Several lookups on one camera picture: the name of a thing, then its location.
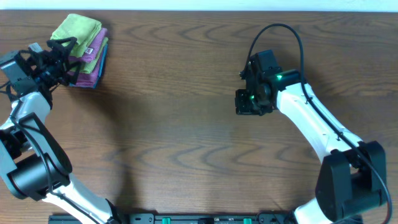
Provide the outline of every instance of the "white background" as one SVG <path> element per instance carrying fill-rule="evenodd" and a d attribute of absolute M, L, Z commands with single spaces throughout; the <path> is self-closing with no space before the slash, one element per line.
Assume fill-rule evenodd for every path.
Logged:
<path fill-rule="evenodd" d="M 398 12 L 398 0 L 0 0 L 0 9 Z"/>

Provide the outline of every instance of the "brown tabletop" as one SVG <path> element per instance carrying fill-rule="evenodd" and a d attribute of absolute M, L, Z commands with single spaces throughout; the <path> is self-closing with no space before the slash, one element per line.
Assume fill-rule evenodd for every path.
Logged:
<path fill-rule="evenodd" d="M 278 111 L 235 114 L 249 46 L 275 22 L 300 34 L 305 74 L 322 103 L 364 141 L 384 146 L 398 197 L 398 14 L 1 11 L 0 54 L 45 46 L 72 12 L 109 29 L 106 70 L 95 90 L 56 90 L 46 126 L 73 173 L 123 211 L 257 213 L 314 197 L 320 162 L 295 125 Z M 266 49 L 285 70 L 299 68 L 287 30 L 266 32 L 254 52 Z M 0 103 L 5 120 L 10 103 L 5 95 Z M 18 200 L 4 184 L 0 200 L 0 223 L 46 223 L 64 213 Z M 364 214 L 368 223 L 385 215 L 385 207 Z"/>

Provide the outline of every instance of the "stack of folded cloth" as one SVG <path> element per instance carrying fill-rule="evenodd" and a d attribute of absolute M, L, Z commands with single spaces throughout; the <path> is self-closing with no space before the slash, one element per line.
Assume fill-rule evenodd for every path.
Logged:
<path fill-rule="evenodd" d="M 108 49 L 108 30 L 94 19 L 69 14 L 51 36 L 52 40 L 76 37 L 77 42 L 70 52 L 69 61 L 81 61 L 80 72 L 75 86 L 95 88 L 103 72 Z M 68 74 L 73 75 L 76 68 Z"/>

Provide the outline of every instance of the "green cloth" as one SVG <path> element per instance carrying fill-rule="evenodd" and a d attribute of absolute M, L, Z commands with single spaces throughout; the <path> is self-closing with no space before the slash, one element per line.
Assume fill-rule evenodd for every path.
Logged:
<path fill-rule="evenodd" d="M 95 56 L 95 59 L 92 60 L 90 63 L 82 64 L 82 67 L 80 68 L 81 73 L 90 74 L 94 70 L 95 65 L 97 64 L 97 61 L 98 61 L 99 57 L 101 56 L 102 50 L 104 49 L 104 46 L 106 45 L 107 42 L 108 42 L 108 38 L 105 37 L 104 40 L 102 41 L 101 47 L 99 48 L 97 55 Z"/>
<path fill-rule="evenodd" d="M 50 39 L 59 40 L 76 37 L 77 43 L 70 52 L 70 56 L 81 57 L 87 47 L 101 30 L 101 23 L 78 14 L 69 14 L 61 25 L 52 33 Z"/>

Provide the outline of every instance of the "purple towel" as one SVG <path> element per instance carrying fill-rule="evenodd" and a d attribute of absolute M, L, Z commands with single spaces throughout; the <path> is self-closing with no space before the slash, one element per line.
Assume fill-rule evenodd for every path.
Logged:
<path fill-rule="evenodd" d="M 81 56 L 81 58 L 76 58 L 74 56 L 70 56 L 69 59 L 79 60 L 81 62 L 86 62 L 86 63 L 89 63 L 92 60 L 94 60 L 96 55 L 98 54 L 98 51 L 100 50 L 102 41 L 104 40 L 107 32 L 108 32 L 108 30 L 106 28 L 102 28 L 99 31 L 99 33 L 97 34 L 97 36 L 94 38 L 94 40 L 92 41 L 90 46 L 88 46 L 87 50 L 85 51 L 83 56 Z"/>
<path fill-rule="evenodd" d="M 97 64 L 94 67 L 94 70 L 90 73 L 79 73 L 79 76 L 77 78 L 76 86 L 79 87 L 94 87 L 95 83 L 97 82 L 98 79 L 98 72 L 100 71 L 101 67 L 101 62 L 102 58 L 104 57 L 104 54 L 101 54 L 98 58 Z M 75 72 L 69 71 L 69 75 L 74 75 Z"/>

